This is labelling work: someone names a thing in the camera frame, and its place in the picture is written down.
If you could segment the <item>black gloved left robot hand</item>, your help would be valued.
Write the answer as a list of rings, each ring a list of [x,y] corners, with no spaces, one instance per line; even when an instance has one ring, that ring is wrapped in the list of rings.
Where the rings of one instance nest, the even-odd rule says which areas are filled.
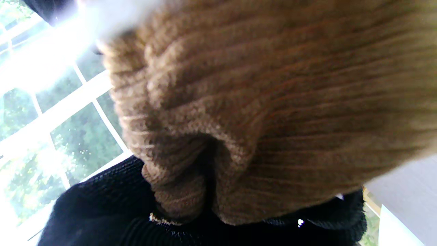
[[[363,191],[249,225],[210,210],[182,225],[149,219],[154,196],[131,156],[75,184],[54,204],[39,246],[356,246],[367,230]]]

